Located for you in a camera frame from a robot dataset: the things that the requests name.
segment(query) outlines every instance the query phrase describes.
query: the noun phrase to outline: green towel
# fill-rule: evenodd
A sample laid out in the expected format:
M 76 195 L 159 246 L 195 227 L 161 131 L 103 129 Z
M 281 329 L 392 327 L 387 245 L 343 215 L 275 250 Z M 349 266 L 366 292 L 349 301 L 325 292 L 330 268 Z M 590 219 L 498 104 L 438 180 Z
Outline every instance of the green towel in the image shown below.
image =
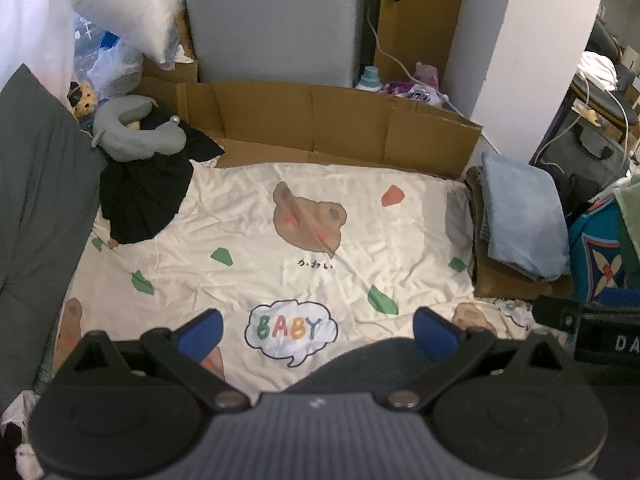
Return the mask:
M 640 261 L 636 254 L 636 248 L 626 230 L 626 224 L 622 219 L 622 215 L 618 216 L 617 224 L 620 257 L 622 258 L 622 268 L 625 271 L 626 286 L 629 288 L 640 288 Z
M 625 221 L 626 232 L 640 258 L 640 174 L 631 178 L 631 185 L 614 191 L 622 218 Z

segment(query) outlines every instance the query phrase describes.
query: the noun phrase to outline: white bed sheet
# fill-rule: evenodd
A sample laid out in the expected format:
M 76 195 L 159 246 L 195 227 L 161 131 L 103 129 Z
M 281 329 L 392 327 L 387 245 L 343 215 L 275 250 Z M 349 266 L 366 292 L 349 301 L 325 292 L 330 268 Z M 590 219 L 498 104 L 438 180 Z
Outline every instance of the white bed sheet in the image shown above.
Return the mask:
M 473 301 L 459 182 L 349 166 L 193 166 L 179 213 L 152 240 L 109 248 L 98 212 L 65 300 L 76 307 L 62 316 L 79 322 L 76 336 L 138 338 L 216 308 L 220 373 L 255 399 L 351 349 L 411 337 L 420 306 L 453 319 Z M 509 335 L 494 306 L 479 309 Z

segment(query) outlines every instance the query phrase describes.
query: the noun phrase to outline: gray blanket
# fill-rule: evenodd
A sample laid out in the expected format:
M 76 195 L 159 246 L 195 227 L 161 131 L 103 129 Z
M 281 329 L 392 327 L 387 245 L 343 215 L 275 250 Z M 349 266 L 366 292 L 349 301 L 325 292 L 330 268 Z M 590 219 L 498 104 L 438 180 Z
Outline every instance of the gray blanket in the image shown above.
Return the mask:
M 31 388 L 106 159 L 24 65 L 0 92 L 0 412 Z

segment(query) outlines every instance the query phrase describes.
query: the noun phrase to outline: gray neck pillow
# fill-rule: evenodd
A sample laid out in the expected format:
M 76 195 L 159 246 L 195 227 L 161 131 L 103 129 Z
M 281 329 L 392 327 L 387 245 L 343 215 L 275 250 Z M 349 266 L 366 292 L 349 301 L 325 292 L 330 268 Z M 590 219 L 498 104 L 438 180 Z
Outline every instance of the gray neck pillow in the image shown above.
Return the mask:
M 184 148 L 187 137 L 177 121 L 160 124 L 155 130 L 130 130 L 127 124 L 139 121 L 158 106 L 151 97 L 125 95 L 111 99 L 99 107 L 94 117 L 94 138 L 118 162 L 146 160 L 154 153 L 174 155 Z

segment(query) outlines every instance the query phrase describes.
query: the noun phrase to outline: gray device casing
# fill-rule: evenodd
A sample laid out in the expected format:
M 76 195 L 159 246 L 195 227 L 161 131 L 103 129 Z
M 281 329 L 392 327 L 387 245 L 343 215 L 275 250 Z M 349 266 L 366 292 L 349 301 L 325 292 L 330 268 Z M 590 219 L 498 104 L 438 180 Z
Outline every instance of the gray device casing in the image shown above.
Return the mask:
M 371 394 L 263 394 L 247 412 L 216 416 L 187 456 L 145 479 L 514 480 L 463 463 L 419 415 L 386 410 Z

